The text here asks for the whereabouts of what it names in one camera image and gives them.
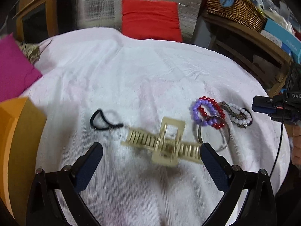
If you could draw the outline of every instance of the purple beaded bracelet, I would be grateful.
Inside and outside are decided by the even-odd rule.
[[[202,125],[202,126],[216,126],[216,124],[218,123],[218,120],[216,118],[213,119],[209,119],[209,116],[207,115],[206,112],[204,112],[204,109],[201,107],[202,105],[206,106],[207,109],[209,109],[209,112],[212,116],[217,116],[218,115],[218,111],[215,109],[215,106],[210,103],[210,101],[207,99],[201,99],[199,98],[195,104],[192,105],[191,109],[192,109],[192,119],[195,121],[196,124],[198,125]],[[201,120],[199,117],[199,112],[198,110],[202,113],[202,116],[205,118],[205,120]]]

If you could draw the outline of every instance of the pink cushion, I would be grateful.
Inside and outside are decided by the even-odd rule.
[[[42,74],[29,63],[11,35],[0,40],[0,102],[18,97]]]

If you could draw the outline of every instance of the white blanket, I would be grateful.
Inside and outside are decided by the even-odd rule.
[[[121,146],[109,132],[93,130],[89,120],[95,110],[102,108],[111,121],[153,133],[158,133],[164,116],[184,120],[182,139],[195,142],[189,107],[197,98],[205,95],[251,110],[255,95],[266,96],[249,73],[223,55],[194,45],[134,40],[110,28],[53,37],[36,67],[43,77],[24,93],[48,117],[36,167],[60,170],[100,142],[104,156],[81,196],[103,226],[201,225],[223,193],[204,165],[183,160],[174,168],[153,164],[149,151]],[[241,129],[226,115],[231,138],[229,148],[219,154],[246,171],[265,168],[270,173],[280,124],[264,114],[252,116],[253,124]],[[204,131],[213,132],[206,141],[218,147],[219,131]],[[284,131],[271,179],[274,193],[289,160]],[[67,220],[75,225],[60,193],[58,197]],[[243,200],[241,196],[228,224],[235,221]]]

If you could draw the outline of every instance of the wicker basket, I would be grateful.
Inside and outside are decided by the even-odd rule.
[[[231,7],[222,7],[219,0],[207,0],[207,12],[230,19],[260,32],[267,19],[250,0],[235,0]]]

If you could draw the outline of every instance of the metal bangle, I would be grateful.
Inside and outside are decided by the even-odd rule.
[[[216,152],[220,152],[220,151],[223,151],[224,149],[226,149],[226,148],[228,147],[228,143],[229,143],[229,141],[230,141],[230,128],[229,128],[227,122],[226,122],[223,118],[221,118],[221,117],[219,117],[219,116],[216,116],[216,115],[209,116],[209,117],[206,119],[206,121],[208,121],[208,120],[210,120],[210,119],[213,119],[213,118],[218,119],[220,122],[224,123],[224,124],[225,124],[225,128],[227,128],[227,130],[228,130],[228,140],[227,140],[227,144],[226,144],[225,146],[221,147],[220,149],[216,150]],[[202,140],[201,128],[202,128],[202,126],[199,125],[199,128],[198,128],[198,140],[199,140],[199,143],[204,143],[204,141]]]

